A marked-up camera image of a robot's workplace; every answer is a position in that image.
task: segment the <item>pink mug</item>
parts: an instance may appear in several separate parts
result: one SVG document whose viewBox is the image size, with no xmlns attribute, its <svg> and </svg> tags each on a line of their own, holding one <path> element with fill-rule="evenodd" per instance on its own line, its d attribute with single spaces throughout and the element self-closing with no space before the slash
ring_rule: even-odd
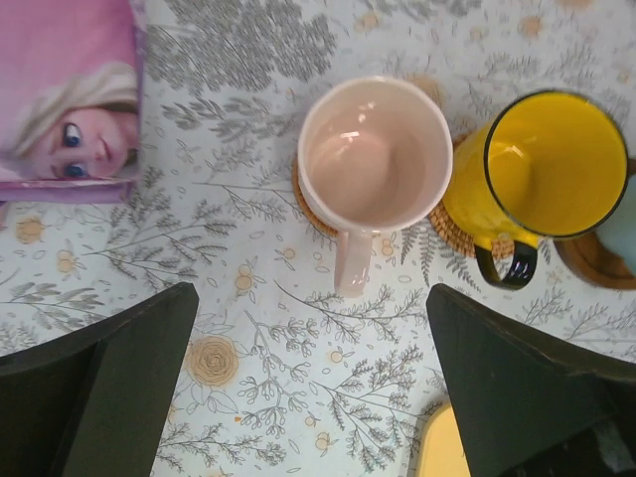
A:
<svg viewBox="0 0 636 477">
<path fill-rule="evenodd" d="M 346 81 L 316 102 L 298 142 L 298 183 L 318 219 L 338 231 L 336 291 L 363 293 L 372 238 L 422 220 L 452 172 L 448 124 L 401 79 Z"/>
</svg>

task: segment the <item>rattan coaster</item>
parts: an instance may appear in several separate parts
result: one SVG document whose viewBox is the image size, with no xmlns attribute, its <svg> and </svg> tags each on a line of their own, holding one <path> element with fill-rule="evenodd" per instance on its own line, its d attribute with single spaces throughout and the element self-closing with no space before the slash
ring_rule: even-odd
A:
<svg viewBox="0 0 636 477">
<path fill-rule="evenodd" d="M 463 134 L 453 140 L 453 146 L 457 146 L 468 136 Z M 475 256 L 475 244 L 473 236 L 461 230 L 452 221 L 446 208 L 440 202 L 428 215 L 430 224 L 437 234 L 454 250 L 466 256 Z M 493 240 L 493 257 L 495 259 L 511 256 L 515 251 L 515 244 L 512 240 Z"/>
<path fill-rule="evenodd" d="M 313 212 L 309 210 L 309 206 L 305 202 L 305 198 L 302 197 L 302 192 L 300 192 L 300 185 L 298 184 L 298 161 L 294 158 L 294 163 L 291 166 L 291 184 L 294 188 L 294 196 L 296 196 L 296 202 L 298 206 L 300 206 L 300 210 L 305 215 L 309 223 L 316 228 L 319 232 L 326 234 L 331 237 L 335 237 L 338 234 L 338 231 L 332 229 L 328 225 L 324 224 L 320 219 L 318 219 Z"/>
</svg>

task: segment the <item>mug handle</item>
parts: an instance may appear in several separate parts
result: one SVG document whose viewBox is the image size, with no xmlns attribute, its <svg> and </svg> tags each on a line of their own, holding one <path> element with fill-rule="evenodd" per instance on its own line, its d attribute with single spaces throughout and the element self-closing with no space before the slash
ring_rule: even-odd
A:
<svg viewBox="0 0 636 477">
<path fill-rule="evenodd" d="M 362 295 L 369 275 L 372 239 L 371 234 L 338 232 L 334 285 L 339 295 Z"/>
<path fill-rule="evenodd" d="M 508 273 L 502 278 L 497 272 L 492 248 L 488 249 L 475 243 L 475 257 L 479 271 L 486 282 L 506 290 L 521 290 L 530 283 L 537 269 L 537 247 L 515 240 L 513 262 Z"/>
</svg>

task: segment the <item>yellow mug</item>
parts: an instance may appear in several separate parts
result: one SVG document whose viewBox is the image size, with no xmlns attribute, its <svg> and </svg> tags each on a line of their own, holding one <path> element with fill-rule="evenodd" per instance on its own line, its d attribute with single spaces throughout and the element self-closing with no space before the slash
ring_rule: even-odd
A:
<svg viewBox="0 0 636 477">
<path fill-rule="evenodd" d="M 492 285 L 520 289 L 532 279 L 540 238 L 568 239 L 600 225 L 627 184 L 627 146 L 611 117 L 588 98 L 541 90 L 517 99 L 455 151 L 443 204 L 472 235 L 479 269 Z M 515 241 L 500 277 L 493 239 Z"/>
</svg>

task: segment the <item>wooden coaster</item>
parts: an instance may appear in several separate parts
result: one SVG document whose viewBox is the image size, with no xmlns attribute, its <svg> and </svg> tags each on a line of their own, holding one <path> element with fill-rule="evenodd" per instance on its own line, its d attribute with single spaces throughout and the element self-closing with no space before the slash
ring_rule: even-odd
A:
<svg viewBox="0 0 636 477">
<path fill-rule="evenodd" d="M 468 134 L 453 139 L 455 149 L 468 137 Z M 437 204 L 428 215 L 430 224 L 437 234 L 455 251 L 463 255 L 475 257 L 475 243 L 473 236 L 461 230 L 450 218 L 443 203 Z M 493 257 L 498 260 L 512 256 L 515 251 L 515 244 L 512 240 L 493 240 Z"/>
<path fill-rule="evenodd" d="M 320 219 L 318 219 L 314 215 L 314 213 L 309 210 L 309 206 L 305 202 L 305 198 L 302 197 L 302 192 L 300 192 L 300 185 L 298 184 L 298 161 L 296 159 L 294 159 L 294 163 L 291 166 L 291 184 L 294 188 L 294 196 L 296 196 L 296 202 L 298 203 L 298 206 L 300 206 L 300 210 L 305 215 L 309 223 L 323 234 L 326 234 L 330 237 L 335 237 L 338 234 L 338 231 L 332 229 L 327 224 L 324 224 Z"/>
<path fill-rule="evenodd" d="M 636 277 L 620 256 L 598 240 L 594 232 L 570 240 L 555 240 L 563 263 L 583 281 L 618 290 L 635 290 Z"/>
</svg>

